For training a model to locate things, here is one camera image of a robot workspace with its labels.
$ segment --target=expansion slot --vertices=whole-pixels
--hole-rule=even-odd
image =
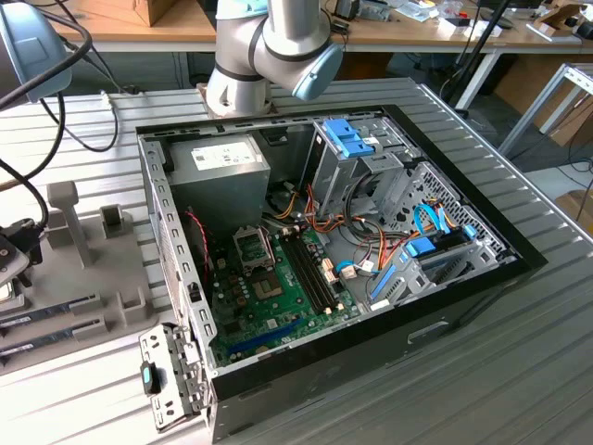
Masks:
[[[279,327],[277,329],[274,329],[273,331],[262,334],[261,336],[250,338],[249,340],[242,341],[241,343],[237,343],[236,345],[232,345],[229,348],[229,354],[236,354],[237,352],[243,352],[244,350],[252,350],[261,345],[265,345],[269,341],[286,337],[288,334],[293,332],[299,324],[303,323],[303,321],[304,320],[302,318],[299,318],[298,320],[294,320],[294,322],[292,322],[291,324],[287,324],[286,326]]]
[[[337,301],[305,243],[298,237],[289,236],[281,238],[280,245],[315,313],[320,314],[325,308],[335,308]]]

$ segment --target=metal frame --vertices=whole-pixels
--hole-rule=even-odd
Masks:
[[[542,125],[540,129],[541,133],[547,134],[550,129],[553,128],[558,118],[564,115],[565,110],[574,102],[581,91],[585,91],[589,95],[593,94],[593,78],[591,76],[593,76],[593,64],[562,64],[541,93],[536,97],[534,103],[531,104],[506,139],[500,144],[498,152],[502,155],[506,155],[511,151],[511,148],[523,135],[527,127],[534,121],[537,113],[544,107],[548,99],[554,95],[564,80],[568,80],[574,83],[574,88],[568,96],[564,98],[558,108],[550,115],[544,125]]]

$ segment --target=metal hinge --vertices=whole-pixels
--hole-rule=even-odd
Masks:
[[[187,329],[160,324],[140,336],[140,374],[159,433],[207,408],[208,381],[197,344]]]

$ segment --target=aluminum table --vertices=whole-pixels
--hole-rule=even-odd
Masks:
[[[273,95],[281,112],[328,104],[398,105],[549,264],[455,334],[223,443],[588,443],[593,240],[430,90],[409,79],[333,83],[309,103],[281,89],[273,89]],[[133,215],[152,301],[161,321],[168,321],[172,316],[148,223],[134,128],[207,115],[189,90],[113,98],[121,121],[117,147],[96,154],[67,138],[33,182],[74,180],[82,216],[115,202]],[[112,118],[98,95],[68,97],[67,110],[71,130],[95,145],[108,141]],[[0,113],[0,156],[27,171],[47,152],[55,132],[40,106]],[[0,208],[10,209],[0,212],[0,224],[38,216],[21,188],[0,194]],[[35,444],[207,443],[200,419],[157,434],[140,362],[137,335],[130,335],[0,377],[3,438]]]

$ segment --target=side panel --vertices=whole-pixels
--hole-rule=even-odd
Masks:
[[[330,389],[405,358],[407,354],[451,332],[459,326],[464,313],[481,300],[499,295],[500,290],[501,286],[480,292],[268,384],[228,400],[219,400],[211,424],[213,441],[224,439],[306,401],[316,401]]]

